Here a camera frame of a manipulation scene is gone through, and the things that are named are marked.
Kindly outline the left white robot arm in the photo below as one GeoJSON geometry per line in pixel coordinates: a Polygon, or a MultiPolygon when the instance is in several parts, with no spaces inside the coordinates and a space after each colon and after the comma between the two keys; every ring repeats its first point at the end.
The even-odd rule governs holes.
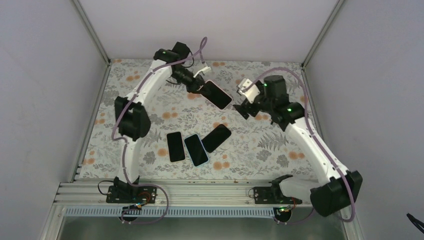
{"type": "Polygon", "coordinates": [[[119,196],[131,203],[139,197],[139,158],[141,139],[150,131],[151,120],[147,105],[152,101],[159,88],[170,78],[185,85],[186,91],[193,94],[209,94],[206,82],[199,72],[193,73],[184,63],[196,55],[182,42],[176,42],[172,49],[159,49],[145,75],[136,87],[125,97],[118,96],[114,101],[116,122],[111,138],[121,141],[120,170],[115,178],[124,185],[119,196]]]}

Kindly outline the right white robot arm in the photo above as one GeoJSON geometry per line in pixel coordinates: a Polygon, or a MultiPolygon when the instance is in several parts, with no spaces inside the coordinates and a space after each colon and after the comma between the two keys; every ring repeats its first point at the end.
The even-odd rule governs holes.
{"type": "Polygon", "coordinates": [[[244,78],[237,92],[245,99],[242,104],[234,105],[235,109],[245,119],[259,112],[269,114],[272,123],[278,124],[297,144],[316,174],[315,182],[290,174],[275,179],[270,191],[274,202],[282,204],[289,197],[307,201],[322,217],[355,206],[362,175],[349,170],[336,158],[313,127],[306,108],[289,100],[283,76],[270,75],[257,82],[244,78]]]}

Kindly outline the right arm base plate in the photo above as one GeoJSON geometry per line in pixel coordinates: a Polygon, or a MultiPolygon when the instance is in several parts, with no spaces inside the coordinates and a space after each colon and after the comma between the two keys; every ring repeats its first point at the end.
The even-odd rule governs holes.
{"type": "Polygon", "coordinates": [[[303,201],[297,198],[284,196],[279,188],[274,186],[253,187],[253,197],[256,205],[280,205],[280,204],[302,204],[303,201]]]}

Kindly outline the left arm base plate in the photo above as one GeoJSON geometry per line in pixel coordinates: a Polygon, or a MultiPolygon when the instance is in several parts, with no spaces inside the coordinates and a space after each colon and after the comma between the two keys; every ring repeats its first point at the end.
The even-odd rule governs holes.
{"type": "Polygon", "coordinates": [[[106,193],[109,204],[154,204],[157,188],[154,186],[132,186],[115,177],[106,193]]]}

